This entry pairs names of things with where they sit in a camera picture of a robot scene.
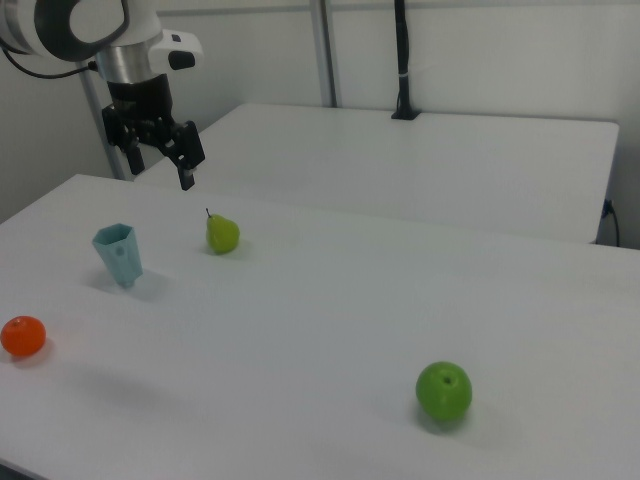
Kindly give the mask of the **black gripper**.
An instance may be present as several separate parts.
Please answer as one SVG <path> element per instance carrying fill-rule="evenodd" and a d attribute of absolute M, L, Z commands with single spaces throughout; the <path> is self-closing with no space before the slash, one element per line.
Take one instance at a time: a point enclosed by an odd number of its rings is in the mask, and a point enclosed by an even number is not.
<path fill-rule="evenodd" d="M 112 104 L 102 110 L 107 142 L 127 158 L 132 175 L 145 170 L 139 140 L 160 145 L 160 152 L 176 167 L 181 189 L 195 185 L 194 172 L 205 160 L 196 125 L 175 124 L 166 74 L 138 83 L 107 83 Z"/>

